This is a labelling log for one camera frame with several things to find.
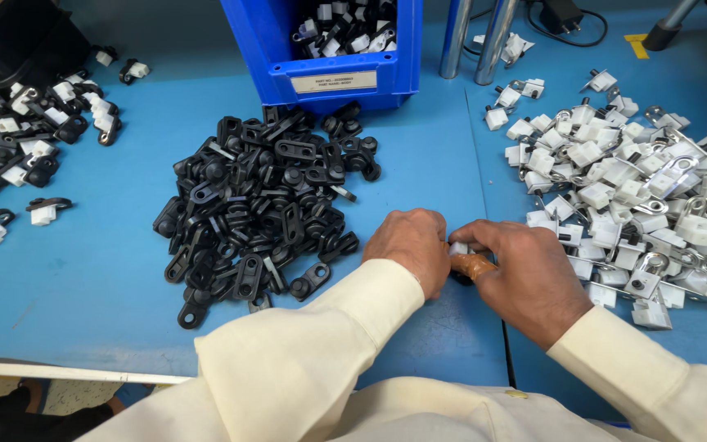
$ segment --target black rubber part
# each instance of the black rubber part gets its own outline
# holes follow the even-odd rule
[[[656,22],[653,25],[653,29],[648,33],[648,36],[643,40],[643,47],[646,50],[651,50],[653,52],[658,52],[667,48],[667,45],[673,41],[678,32],[681,30],[681,25],[676,27],[666,27],[664,25],[664,19]]]

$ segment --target cream shirt sleeve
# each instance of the cream shirt sleeve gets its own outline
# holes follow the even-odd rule
[[[423,303],[403,266],[368,260],[307,306],[270,308],[196,338],[198,379],[80,440],[323,440],[359,374]]]
[[[637,433],[707,442],[707,365],[686,363],[596,306],[547,354],[610,402]]]

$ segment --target cream shirt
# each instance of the cream shirt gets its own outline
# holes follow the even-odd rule
[[[632,423],[589,422],[550,397],[396,377],[351,394],[424,303],[417,279],[372,259],[298,310],[270,308],[196,339],[197,378],[79,440],[707,441],[707,366],[594,307],[547,354]]]

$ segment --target pile of white parts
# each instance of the pile of white parts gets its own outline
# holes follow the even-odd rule
[[[607,93],[607,108],[585,98],[553,117],[518,120],[507,131],[518,145],[505,155],[536,198],[528,226],[555,232],[593,303],[634,300],[635,324],[672,329],[668,308],[683,308],[687,296],[707,302],[707,136],[693,141],[682,133],[689,120],[659,106],[643,113],[650,126],[629,122],[638,106],[612,75],[591,74],[583,89]],[[514,106],[524,95],[514,91],[503,89],[488,115]],[[546,192],[565,189],[544,203]]]

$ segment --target forearm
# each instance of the forearm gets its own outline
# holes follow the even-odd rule
[[[580,318],[547,354],[637,432],[663,442],[707,440],[707,366],[690,366],[604,308]]]
[[[299,310],[262,311],[197,339],[231,440],[322,438],[359,374],[423,302],[403,266],[372,259]]]

